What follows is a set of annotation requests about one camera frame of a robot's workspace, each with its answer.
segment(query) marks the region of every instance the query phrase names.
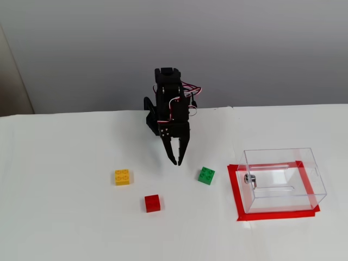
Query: yellow lego brick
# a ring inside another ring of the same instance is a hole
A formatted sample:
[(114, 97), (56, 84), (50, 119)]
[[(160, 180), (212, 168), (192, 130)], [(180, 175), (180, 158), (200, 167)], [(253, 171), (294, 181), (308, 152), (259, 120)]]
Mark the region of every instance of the yellow lego brick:
[(129, 185), (129, 170), (116, 170), (115, 184), (116, 186)]

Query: wire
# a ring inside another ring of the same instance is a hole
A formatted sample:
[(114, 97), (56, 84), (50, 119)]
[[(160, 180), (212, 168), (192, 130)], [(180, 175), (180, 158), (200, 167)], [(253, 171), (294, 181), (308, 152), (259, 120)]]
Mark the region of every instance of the wire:
[[(202, 92), (202, 88), (198, 87), (198, 86), (195, 86), (193, 84), (189, 84), (189, 83), (183, 82), (183, 81), (181, 81), (181, 82), (184, 84), (183, 87), (184, 87), (185, 97), (186, 98), (192, 97), (192, 102), (193, 102), (194, 101), (194, 96), (200, 94)], [(152, 90), (156, 94), (156, 91), (154, 90), (154, 86), (155, 85), (156, 84), (154, 84), (152, 86)], [(180, 97), (178, 96), (178, 97), (175, 97), (175, 98), (173, 98), (173, 99), (171, 99), (169, 101), (169, 120), (167, 120), (167, 121), (157, 121), (158, 123), (168, 123), (168, 122), (173, 120), (172, 119), (172, 109), (171, 109), (171, 105), (170, 104), (171, 104), (172, 101), (179, 100), (179, 99), (180, 99)], [(196, 110), (196, 113), (194, 115), (189, 115), (189, 116), (195, 116), (197, 114), (197, 107), (193, 106), (193, 105), (189, 105), (189, 108), (194, 108)]]
[(170, 103), (171, 103), (173, 100), (178, 100), (178, 99), (180, 99), (180, 97), (175, 97), (175, 98), (173, 98), (173, 99), (171, 99), (171, 100), (169, 101), (169, 120), (168, 120), (168, 121), (157, 121), (158, 123), (168, 123), (168, 122), (170, 122), (170, 121), (172, 120), (172, 109), (171, 109), (171, 107), (170, 107)]
[(195, 116), (197, 114), (197, 107), (193, 105), (189, 105), (189, 108), (194, 108), (196, 110), (196, 113), (194, 115), (189, 115), (189, 116)]

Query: green lego brick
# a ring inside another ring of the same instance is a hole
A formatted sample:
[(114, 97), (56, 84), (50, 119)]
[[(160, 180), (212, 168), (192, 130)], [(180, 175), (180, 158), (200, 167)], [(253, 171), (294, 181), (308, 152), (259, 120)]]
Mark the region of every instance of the green lego brick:
[(208, 185), (211, 184), (215, 171), (210, 170), (207, 167), (203, 167), (198, 177), (198, 181), (206, 183)]

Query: red lego brick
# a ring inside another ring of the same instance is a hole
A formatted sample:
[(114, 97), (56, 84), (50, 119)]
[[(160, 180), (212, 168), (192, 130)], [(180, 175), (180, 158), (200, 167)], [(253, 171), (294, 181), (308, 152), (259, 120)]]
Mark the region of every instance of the red lego brick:
[(160, 211), (161, 205), (159, 203), (158, 195), (146, 196), (145, 206), (146, 206), (146, 212)]

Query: red and white wire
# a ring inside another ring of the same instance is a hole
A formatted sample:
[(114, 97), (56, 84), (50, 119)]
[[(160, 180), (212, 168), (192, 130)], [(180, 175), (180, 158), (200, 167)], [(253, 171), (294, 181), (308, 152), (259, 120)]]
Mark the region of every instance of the red and white wire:
[[(190, 97), (190, 96), (198, 95), (198, 94), (200, 94), (201, 91), (202, 91), (202, 88), (201, 88), (201, 87), (198, 87), (198, 86), (195, 86), (195, 85), (192, 85), (192, 84), (183, 82), (183, 81), (182, 81), (182, 83), (184, 84), (183, 87), (185, 87), (185, 88), (189, 87), (189, 88), (190, 88), (190, 90), (184, 90), (185, 97)], [(152, 86), (152, 90), (153, 90), (154, 93), (156, 93), (156, 91), (154, 90), (154, 86), (155, 86), (155, 85), (156, 85), (156, 84), (154, 84), (154, 85)], [(168, 123), (168, 122), (170, 122), (171, 120), (173, 120), (173, 119), (172, 119), (172, 109), (171, 109), (170, 104), (171, 104), (171, 102), (172, 102), (173, 100), (178, 100), (178, 99), (180, 99), (180, 97), (175, 97), (175, 98), (173, 98), (173, 99), (171, 99), (171, 100), (169, 101), (169, 112), (170, 112), (170, 113), (169, 113), (169, 120), (167, 120), (167, 121), (157, 121), (158, 123)], [(194, 109), (196, 110), (196, 113), (195, 113), (194, 115), (189, 115), (189, 116), (195, 116), (195, 115), (197, 114), (197, 108), (196, 108), (195, 106), (193, 106), (193, 105), (189, 105), (189, 108), (194, 108)]]
[(180, 99), (180, 97), (175, 97), (175, 98), (173, 98), (173, 99), (171, 99), (171, 100), (169, 101), (169, 120), (167, 120), (167, 121), (157, 121), (158, 123), (168, 123), (168, 122), (170, 122), (170, 121), (172, 120), (172, 109), (171, 109), (171, 107), (170, 107), (170, 104), (171, 104), (171, 102), (172, 102), (173, 100), (178, 100), (178, 99)]

